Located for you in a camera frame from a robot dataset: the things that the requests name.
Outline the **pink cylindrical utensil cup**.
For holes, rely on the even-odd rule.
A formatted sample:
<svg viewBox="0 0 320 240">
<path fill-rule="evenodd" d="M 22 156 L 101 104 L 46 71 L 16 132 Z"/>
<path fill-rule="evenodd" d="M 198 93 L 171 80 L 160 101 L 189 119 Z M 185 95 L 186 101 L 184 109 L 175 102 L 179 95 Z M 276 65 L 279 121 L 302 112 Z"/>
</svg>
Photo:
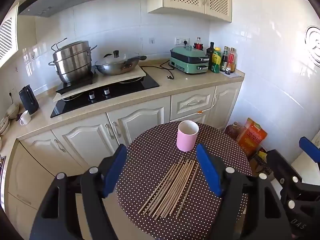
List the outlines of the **pink cylindrical utensil cup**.
<svg viewBox="0 0 320 240">
<path fill-rule="evenodd" d="M 191 120 L 184 120 L 178 125 L 176 146 L 183 152 L 191 151 L 197 139 L 199 126 Z"/>
</svg>

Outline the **black glass gas hob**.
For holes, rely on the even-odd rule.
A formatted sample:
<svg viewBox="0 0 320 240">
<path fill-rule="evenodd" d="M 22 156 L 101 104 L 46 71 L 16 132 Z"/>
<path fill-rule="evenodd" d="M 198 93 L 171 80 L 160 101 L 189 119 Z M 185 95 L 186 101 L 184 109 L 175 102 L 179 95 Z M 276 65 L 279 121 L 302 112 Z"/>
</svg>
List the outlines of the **black glass gas hob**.
<svg viewBox="0 0 320 240">
<path fill-rule="evenodd" d="M 50 115 L 50 118 L 54 118 L 73 110 L 108 99 L 156 87 L 159 87 L 159 84 L 149 74 L 146 74 L 144 77 L 137 77 L 135 79 L 125 80 L 107 86 L 91 89 L 73 96 L 69 96 L 65 99 L 58 100 Z"/>
</svg>

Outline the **cream base cabinets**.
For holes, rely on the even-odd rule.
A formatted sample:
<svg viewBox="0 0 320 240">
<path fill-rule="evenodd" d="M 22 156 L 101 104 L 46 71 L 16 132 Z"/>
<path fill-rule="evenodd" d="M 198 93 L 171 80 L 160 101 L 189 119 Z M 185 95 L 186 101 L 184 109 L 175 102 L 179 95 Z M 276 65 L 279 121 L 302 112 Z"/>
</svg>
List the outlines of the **cream base cabinets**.
<svg viewBox="0 0 320 240">
<path fill-rule="evenodd" d="M 120 96 L 51 118 L 53 102 L 22 126 L 13 121 L 4 136 L 6 156 L 1 205 L 18 233 L 28 239 L 47 187 L 59 172 L 76 175 L 130 144 L 153 126 L 194 120 L 224 129 L 242 79 L 161 81 L 158 87 Z"/>
</svg>

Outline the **beige stone board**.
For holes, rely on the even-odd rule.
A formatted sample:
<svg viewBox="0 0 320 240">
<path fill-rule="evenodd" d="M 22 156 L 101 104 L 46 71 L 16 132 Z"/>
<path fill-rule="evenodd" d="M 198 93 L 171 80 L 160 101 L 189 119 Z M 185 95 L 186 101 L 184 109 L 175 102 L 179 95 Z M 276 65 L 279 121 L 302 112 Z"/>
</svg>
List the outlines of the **beige stone board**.
<svg viewBox="0 0 320 240">
<path fill-rule="evenodd" d="M 96 74 L 93 77 L 93 83 L 90 85 L 85 85 L 83 87 L 71 90 L 70 92 L 67 92 L 65 94 L 58 94 L 56 93 L 56 96 L 53 98 L 54 102 L 57 102 L 59 100 L 62 100 L 64 98 L 74 96 L 76 94 L 80 94 L 83 92 L 86 92 L 88 90 L 92 90 L 95 88 L 107 86 L 113 83 L 118 83 L 126 80 L 131 80 L 134 78 L 138 77 L 144 77 L 146 76 L 146 72 L 140 68 L 140 66 L 136 66 L 132 71 L 124 73 L 124 74 L 119 74 L 119 75 L 102 75 L 102 74 Z"/>
</svg>

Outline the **black induction plate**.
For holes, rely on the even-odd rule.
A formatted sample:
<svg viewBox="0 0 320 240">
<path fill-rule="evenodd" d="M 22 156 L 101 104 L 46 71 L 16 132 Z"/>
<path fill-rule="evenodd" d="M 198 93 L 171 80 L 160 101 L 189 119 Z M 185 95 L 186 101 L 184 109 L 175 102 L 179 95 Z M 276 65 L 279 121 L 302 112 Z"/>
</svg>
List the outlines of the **black induction plate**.
<svg viewBox="0 0 320 240">
<path fill-rule="evenodd" d="M 56 92 L 60 95 L 70 92 L 71 90 L 91 85 L 93 83 L 93 77 L 95 76 L 95 66 L 93 66 L 90 72 L 85 76 L 71 83 L 61 83 L 57 86 Z"/>
</svg>

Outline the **steel wok with lid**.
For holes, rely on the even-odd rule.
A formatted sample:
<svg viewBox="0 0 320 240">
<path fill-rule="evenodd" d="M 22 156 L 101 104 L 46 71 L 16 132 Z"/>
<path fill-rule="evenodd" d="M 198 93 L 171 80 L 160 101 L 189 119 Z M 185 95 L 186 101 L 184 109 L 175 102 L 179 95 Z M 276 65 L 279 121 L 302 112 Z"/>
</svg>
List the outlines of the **steel wok with lid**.
<svg viewBox="0 0 320 240">
<path fill-rule="evenodd" d="M 140 61 L 147 59 L 138 53 L 125 53 L 114 50 L 95 62 L 95 68 L 103 75 L 120 75 L 132 71 Z"/>
</svg>

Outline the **black electric kettle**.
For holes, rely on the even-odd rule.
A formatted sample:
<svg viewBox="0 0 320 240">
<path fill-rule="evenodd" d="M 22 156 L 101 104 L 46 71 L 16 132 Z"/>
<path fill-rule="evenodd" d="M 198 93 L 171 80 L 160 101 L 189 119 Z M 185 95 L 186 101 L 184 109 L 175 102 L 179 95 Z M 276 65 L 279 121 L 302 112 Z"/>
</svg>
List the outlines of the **black electric kettle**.
<svg viewBox="0 0 320 240">
<path fill-rule="evenodd" d="M 31 86 L 24 86 L 18 94 L 25 110 L 28 111 L 30 115 L 33 115 L 39 109 L 39 103 L 31 89 Z"/>
</svg>

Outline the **red label sauce bottle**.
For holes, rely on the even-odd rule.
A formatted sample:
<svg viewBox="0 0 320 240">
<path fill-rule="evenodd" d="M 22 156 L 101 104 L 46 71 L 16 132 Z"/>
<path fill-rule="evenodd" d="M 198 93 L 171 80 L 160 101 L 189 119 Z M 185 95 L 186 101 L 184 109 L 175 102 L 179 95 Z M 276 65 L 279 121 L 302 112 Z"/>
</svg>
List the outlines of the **red label sauce bottle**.
<svg viewBox="0 0 320 240">
<path fill-rule="evenodd" d="M 235 48 L 231 48 L 228 55 L 228 62 L 226 67 L 226 74 L 231 74 L 235 71 L 235 62 L 236 62 L 236 52 Z"/>
</svg>

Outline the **dark soy sauce bottle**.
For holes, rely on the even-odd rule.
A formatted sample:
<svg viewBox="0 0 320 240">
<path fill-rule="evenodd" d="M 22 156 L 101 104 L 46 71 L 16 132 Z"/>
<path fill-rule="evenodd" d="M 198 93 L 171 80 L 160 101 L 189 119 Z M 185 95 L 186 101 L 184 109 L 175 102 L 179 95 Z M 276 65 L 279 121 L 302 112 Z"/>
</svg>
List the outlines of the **dark soy sauce bottle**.
<svg viewBox="0 0 320 240">
<path fill-rule="evenodd" d="M 229 48 L 227 46 L 225 46 L 222 57 L 221 57 L 221 63 L 220 63 L 220 71 L 221 72 L 226 71 L 227 63 L 228 63 L 228 53 L 229 53 Z"/>
</svg>

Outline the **green electric grill cooker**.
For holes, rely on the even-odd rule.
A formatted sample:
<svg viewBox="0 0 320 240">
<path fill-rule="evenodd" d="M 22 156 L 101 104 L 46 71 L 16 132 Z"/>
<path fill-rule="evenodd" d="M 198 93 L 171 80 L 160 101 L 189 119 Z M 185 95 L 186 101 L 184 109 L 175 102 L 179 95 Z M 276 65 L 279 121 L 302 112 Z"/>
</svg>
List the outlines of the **green electric grill cooker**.
<svg viewBox="0 0 320 240">
<path fill-rule="evenodd" d="M 202 74 L 208 71 L 209 56 L 192 46 L 174 47 L 170 51 L 169 65 L 185 74 Z"/>
</svg>

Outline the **green yellow bottle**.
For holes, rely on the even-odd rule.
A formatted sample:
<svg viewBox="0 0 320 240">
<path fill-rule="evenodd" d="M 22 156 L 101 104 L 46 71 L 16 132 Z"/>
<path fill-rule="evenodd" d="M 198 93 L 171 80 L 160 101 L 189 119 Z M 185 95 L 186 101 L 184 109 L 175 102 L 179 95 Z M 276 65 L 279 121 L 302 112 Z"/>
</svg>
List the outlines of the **green yellow bottle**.
<svg viewBox="0 0 320 240">
<path fill-rule="evenodd" d="M 214 73 L 220 72 L 220 64 L 221 64 L 221 48 L 215 47 L 212 54 L 212 65 L 211 71 Z"/>
</svg>

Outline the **stainless steel steamer pot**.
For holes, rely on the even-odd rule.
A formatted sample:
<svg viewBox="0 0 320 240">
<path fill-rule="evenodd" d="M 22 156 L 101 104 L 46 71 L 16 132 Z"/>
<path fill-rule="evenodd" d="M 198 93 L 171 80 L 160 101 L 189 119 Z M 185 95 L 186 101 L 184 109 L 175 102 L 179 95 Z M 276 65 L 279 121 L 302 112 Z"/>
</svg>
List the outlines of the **stainless steel steamer pot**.
<svg viewBox="0 0 320 240">
<path fill-rule="evenodd" d="M 51 46 L 53 61 L 48 63 L 54 66 L 59 79 L 63 83 L 71 83 L 83 79 L 89 75 L 92 68 L 92 50 L 97 46 L 91 47 L 88 41 L 76 41 L 59 48 L 63 40 Z"/>
</svg>

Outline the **dark olive oil bottle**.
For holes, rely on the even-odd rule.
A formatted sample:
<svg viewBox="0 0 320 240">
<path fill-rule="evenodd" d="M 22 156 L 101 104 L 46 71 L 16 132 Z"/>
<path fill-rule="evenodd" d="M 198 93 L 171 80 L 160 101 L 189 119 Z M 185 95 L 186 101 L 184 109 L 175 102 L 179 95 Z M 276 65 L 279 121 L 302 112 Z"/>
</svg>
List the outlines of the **dark olive oil bottle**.
<svg viewBox="0 0 320 240">
<path fill-rule="evenodd" d="M 208 69 L 212 68 L 213 61 L 213 52 L 214 52 L 214 42 L 210 42 L 210 46 L 206 50 L 206 55 L 208 56 Z"/>
</svg>

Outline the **white wall socket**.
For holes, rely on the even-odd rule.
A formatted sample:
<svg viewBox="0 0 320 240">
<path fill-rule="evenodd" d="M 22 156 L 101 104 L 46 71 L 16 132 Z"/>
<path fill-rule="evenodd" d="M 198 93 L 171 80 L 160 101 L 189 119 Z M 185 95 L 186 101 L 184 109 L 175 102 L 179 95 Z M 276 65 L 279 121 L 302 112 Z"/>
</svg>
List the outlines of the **white wall socket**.
<svg viewBox="0 0 320 240">
<path fill-rule="evenodd" d="M 189 44 L 189 42 L 190 42 L 190 38 L 180 38 L 180 37 L 175 38 L 176 46 L 186 46 Z"/>
</svg>

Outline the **left lattice wall cabinet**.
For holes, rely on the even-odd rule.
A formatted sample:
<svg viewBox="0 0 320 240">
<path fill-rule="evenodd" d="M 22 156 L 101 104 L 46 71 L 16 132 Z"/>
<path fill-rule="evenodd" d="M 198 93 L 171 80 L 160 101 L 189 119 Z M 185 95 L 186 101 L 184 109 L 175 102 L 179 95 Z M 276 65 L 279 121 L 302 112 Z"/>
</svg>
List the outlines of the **left lattice wall cabinet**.
<svg viewBox="0 0 320 240">
<path fill-rule="evenodd" d="M 18 51 L 17 41 L 17 3 L 5 16 L 0 28 L 0 67 Z"/>
</svg>

